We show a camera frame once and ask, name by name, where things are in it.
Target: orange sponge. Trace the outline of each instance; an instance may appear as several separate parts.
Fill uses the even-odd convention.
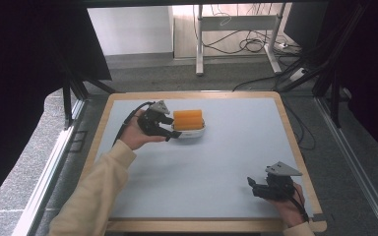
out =
[[[177,131],[200,130],[204,127],[202,110],[174,111],[173,117],[173,129]]]

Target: white wall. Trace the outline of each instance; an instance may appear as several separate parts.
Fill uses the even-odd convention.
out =
[[[173,51],[171,7],[94,8],[88,12],[105,56]]]

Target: person's arm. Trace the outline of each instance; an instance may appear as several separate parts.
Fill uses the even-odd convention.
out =
[[[303,203],[305,199],[303,198],[302,187],[296,183],[293,183],[296,188],[296,192],[293,196],[299,203]],[[289,200],[286,201],[272,201],[268,200],[275,208],[278,210],[283,222],[286,224],[287,229],[283,231],[284,236],[314,236],[309,227],[309,223],[305,222],[299,209]]]
[[[136,157],[132,150],[164,140],[165,137],[144,135],[134,117],[120,140],[100,157],[51,221],[48,235],[103,235],[116,196],[128,180],[127,169]]]

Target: beige jacket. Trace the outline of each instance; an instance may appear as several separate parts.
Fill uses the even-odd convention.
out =
[[[50,223],[48,235],[103,235],[116,196],[128,180],[127,169],[136,154],[117,141],[103,154]],[[283,232],[285,236],[314,235],[308,223]]]

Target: sleeve cuff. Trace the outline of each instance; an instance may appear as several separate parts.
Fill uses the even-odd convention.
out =
[[[134,153],[127,145],[122,141],[117,140],[115,145],[108,153],[109,156],[115,158],[119,163],[126,169],[131,165],[131,163],[136,158],[136,153]]]
[[[308,222],[298,224],[283,231],[284,236],[314,236]]]

